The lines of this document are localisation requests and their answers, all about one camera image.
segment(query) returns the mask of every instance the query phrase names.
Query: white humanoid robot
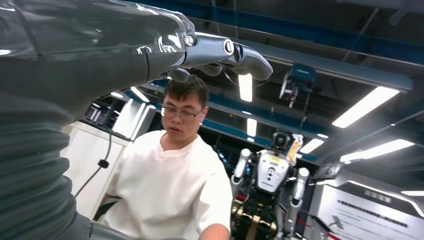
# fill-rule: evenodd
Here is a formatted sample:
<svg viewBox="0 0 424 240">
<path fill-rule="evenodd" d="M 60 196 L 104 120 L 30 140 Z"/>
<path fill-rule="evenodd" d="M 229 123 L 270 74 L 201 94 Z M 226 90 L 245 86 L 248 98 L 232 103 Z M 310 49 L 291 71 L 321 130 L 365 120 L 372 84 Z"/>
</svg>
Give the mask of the white humanoid robot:
<svg viewBox="0 0 424 240">
<path fill-rule="evenodd" d="M 293 137 L 293 144 L 287 153 L 290 137 L 283 132 L 274 133 L 272 145 L 269 149 L 257 153 L 252 153 L 246 148 L 241 151 L 239 161 L 231 177 L 234 198 L 243 183 L 248 165 L 253 164 L 255 168 L 248 196 L 241 205 L 243 207 L 242 214 L 239 215 L 239 209 L 237 209 L 232 216 L 234 222 L 232 236 L 235 240 L 246 239 L 254 216 L 260 217 L 255 236 L 256 240 L 291 239 L 297 215 L 302 206 L 305 186 L 310 176 L 309 170 L 304 167 L 295 169 L 296 153 L 303 144 L 303 137 L 298 134 L 293 134 Z M 279 204 L 279 196 L 288 179 L 292 177 L 296 177 L 296 182 L 290 196 L 290 205 L 287 210 L 284 209 L 286 214 L 284 220 L 280 222 L 278 215 L 281 211 L 277 209 L 282 205 Z M 276 229 L 273 229 L 273 223 L 276 224 Z"/>
</svg>

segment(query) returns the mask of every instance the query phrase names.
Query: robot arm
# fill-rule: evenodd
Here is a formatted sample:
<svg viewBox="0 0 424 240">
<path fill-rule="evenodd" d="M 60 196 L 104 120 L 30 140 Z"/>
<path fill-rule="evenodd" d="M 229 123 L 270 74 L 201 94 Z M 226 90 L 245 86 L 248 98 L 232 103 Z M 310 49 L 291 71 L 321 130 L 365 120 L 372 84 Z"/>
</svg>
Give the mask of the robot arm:
<svg viewBox="0 0 424 240">
<path fill-rule="evenodd" d="M 237 165 L 235 166 L 234 174 L 231 176 L 232 199 L 234 200 L 239 193 L 240 187 L 243 184 L 246 169 L 249 166 L 249 157 L 251 151 L 247 148 L 241 150 Z"/>
<path fill-rule="evenodd" d="M 94 99 L 163 73 L 183 81 L 185 67 L 229 67 L 257 80 L 273 72 L 253 49 L 197 33 L 180 13 L 127 1 L 1 1 L 0 36 L 0 135 L 8 139 L 0 144 L 8 219 L 0 236 L 8 240 L 130 239 L 79 214 L 62 176 L 62 129 Z"/>
<path fill-rule="evenodd" d="M 298 218 L 298 213 L 303 203 L 302 198 L 304 196 L 309 175 L 309 170 L 305 167 L 302 167 L 297 171 L 296 183 L 290 197 L 290 206 L 288 207 L 287 213 L 284 217 L 283 235 L 285 237 L 291 237 L 293 235 L 296 219 Z"/>
</svg>

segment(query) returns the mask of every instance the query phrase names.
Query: man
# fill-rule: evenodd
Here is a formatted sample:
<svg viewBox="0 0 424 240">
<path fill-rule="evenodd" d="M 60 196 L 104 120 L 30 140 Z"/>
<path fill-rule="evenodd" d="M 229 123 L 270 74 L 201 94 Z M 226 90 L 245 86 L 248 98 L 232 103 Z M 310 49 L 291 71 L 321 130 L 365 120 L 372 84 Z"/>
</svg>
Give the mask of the man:
<svg viewBox="0 0 424 240">
<path fill-rule="evenodd" d="M 164 95 L 165 130 L 146 133 L 128 147 L 103 201 L 122 199 L 100 222 L 137 240 L 228 240 L 230 181 L 197 134 L 208 113 L 208 87 L 192 75 L 184 83 L 170 81 Z"/>
</svg>

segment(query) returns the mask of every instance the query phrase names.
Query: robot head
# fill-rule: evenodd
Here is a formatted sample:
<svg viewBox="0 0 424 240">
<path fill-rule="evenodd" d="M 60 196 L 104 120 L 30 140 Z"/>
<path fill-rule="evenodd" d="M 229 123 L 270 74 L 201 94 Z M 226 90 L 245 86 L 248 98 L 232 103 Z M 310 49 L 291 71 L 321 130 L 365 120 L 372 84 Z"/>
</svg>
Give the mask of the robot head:
<svg viewBox="0 0 424 240">
<path fill-rule="evenodd" d="M 290 142 L 290 136 L 284 132 L 276 132 L 272 135 L 271 149 L 276 152 L 284 152 Z"/>
</svg>

